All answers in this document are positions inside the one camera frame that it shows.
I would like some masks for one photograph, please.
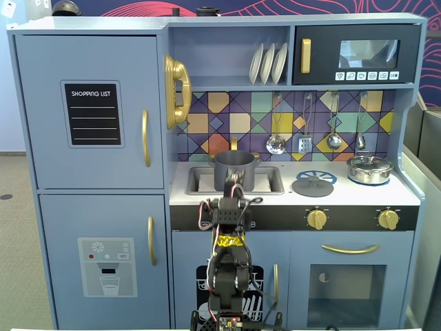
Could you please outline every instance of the ice dispenser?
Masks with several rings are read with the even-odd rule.
[[[79,238],[85,297],[136,297],[132,238]]]

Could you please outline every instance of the microwave window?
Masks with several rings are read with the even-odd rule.
[[[398,40],[343,40],[339,68],[396,68]]]

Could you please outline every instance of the white plate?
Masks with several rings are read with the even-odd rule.
[[[288,44],[284,43],[282,48],[278,51],[276,58],[274,59],[273,70],[271,71],[271,77],[275,84],[278,83],[280,76],[282,75],[283,67],[288,53]]]
[[[275,47],[274,43],[272,43],[267,54],[265,54],[265,57],[263,58],[262,68],[260,69],[260,79],[262,79],[262,84],[264,85],[267,83],[269,73],[271,72]]]
[[[251,66],[249,67],[249,81],[254,84],[259,73],[260,62],[262,61],[263,43],[259,46],[259,49],[254,53]]]

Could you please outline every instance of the blue toy kitchen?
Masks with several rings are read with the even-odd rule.
[[[424,194],[402,146],[426,28],[388,13],[9,30],[54,327],[204,324],[221,238],[202,230],[233,178],[231,197],[262,198],[248,319],[264,291],[289,329],[403,328]]]

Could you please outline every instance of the floor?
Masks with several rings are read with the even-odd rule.
[[[26,157],[0,157],[0,331],[52,329]]]

